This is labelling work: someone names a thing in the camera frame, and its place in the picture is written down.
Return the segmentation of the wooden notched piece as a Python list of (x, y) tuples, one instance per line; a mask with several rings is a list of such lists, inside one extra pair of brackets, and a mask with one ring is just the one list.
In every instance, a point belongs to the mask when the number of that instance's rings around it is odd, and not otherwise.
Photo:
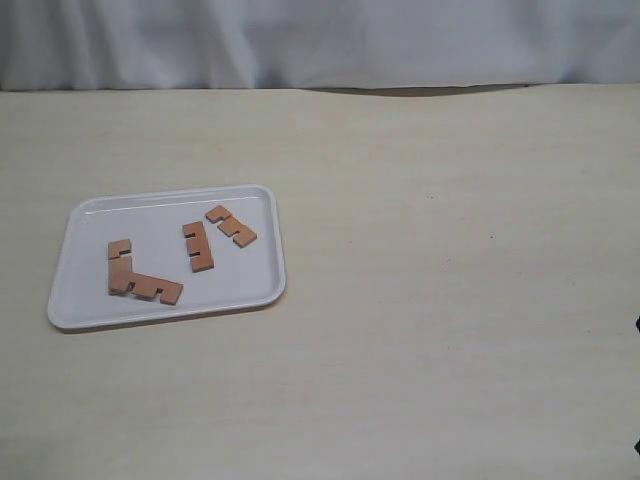
[(245, 248), (257, 239), (257, 234), (240, 222), (228, 209), (217, 205), (209, 210), (205, 217), (239, 247)]
[(125, 295), (131, 293), (135, 283), (132, 280), (132, 243), (130, 239), (112, 241), (107, 247), (108, 293)]
[(129, 273), (125, 278), (126, 290), (134, 296), (146, 300), (153, 300), (158, 297), (159, 302), (166, 305), (176, 305), (183, 291), (181, 283), (163, 278), (139, 273)]
[(214, 258), (203, 222), (185, 224), (182, 226), (182, 232), (192, 272), (213, 269)]

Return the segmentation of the white plastic tray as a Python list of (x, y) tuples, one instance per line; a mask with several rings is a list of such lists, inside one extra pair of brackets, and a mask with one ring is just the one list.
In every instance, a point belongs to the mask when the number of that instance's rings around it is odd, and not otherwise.
[[(257, 234), (239, 248), (205, 214), (228, 209)], [(202, 221), (214, 268), (193, 273), (182, 232)], [(108, 293), (109, 242), (130, 239), (133, 271), (181, 283), (176, 305)], [(286, 269), (276, 198), (260, 185), (97, 197), (70, 214), (47, 306), (60, 330), (91, 330), (253, 310), (276, 302)]]

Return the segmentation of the white cloth backdrop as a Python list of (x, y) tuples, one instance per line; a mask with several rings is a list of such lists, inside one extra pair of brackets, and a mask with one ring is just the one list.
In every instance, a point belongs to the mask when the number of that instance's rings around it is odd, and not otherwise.
[(634, 83), (635, 1), (5, 1), (5, 90)]

